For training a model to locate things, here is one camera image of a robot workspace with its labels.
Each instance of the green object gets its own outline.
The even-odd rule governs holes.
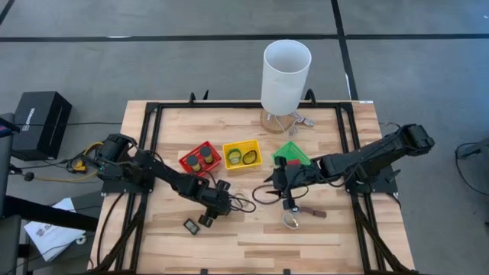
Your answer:
[[[285,143],[275,154],[272,155],[275,157],[285,157],[287,161],[291,160],[299,160],[300,164],[309,165],[311,164],[311,160],[307,155],[300,150],[299,146],[297,146],[293,141],[289,141]]]
[[[228,152],[228,160],[232,165],[238,164],[241,161],[241,151],[239,149],[231,149]]]

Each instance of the green basket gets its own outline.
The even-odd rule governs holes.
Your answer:
[[[275,157],[285,157],[287,161],[299,160],[300,164],[311,164],[311,160],[309,159],[309,157],[307,157],[307,155],[302,150],[300,150],[299,146],[293,143],[293,141],[285,143],[285,145],[277,150],[277,152],[275,152],[275,154],[273,154],[272,156],[274,156],[274,159]]]

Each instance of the white cylinder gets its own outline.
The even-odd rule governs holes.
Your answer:
[[[264,52],[261,104],[272,115],[297,110],[306,84],[311,53],[295,40],[278,40]]]

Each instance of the yellow basket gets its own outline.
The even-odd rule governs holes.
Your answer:
[[[238,149],[241,152],[241,158],[239,160],[239,163],[237,164],[231,164],[231,162],[228,159],[228,153],[230,150],[233,149]],[[251,164],[244,164],[243,156],[251,150],[257,151],[257,159],[255,162]],[[222,151],[223,151],[223,158],[226,163],[227,170],[241,169],[246,167],[256,167],[261,164],[260,145],[258,144],[257,140],[238,141],[230,144],[224,144],[222,145]]]

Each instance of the black box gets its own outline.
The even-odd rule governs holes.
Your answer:
[[[71,104],[57,92],[24,92],[15,111],[12,156],[21,160],[52,160],[58,157]]]

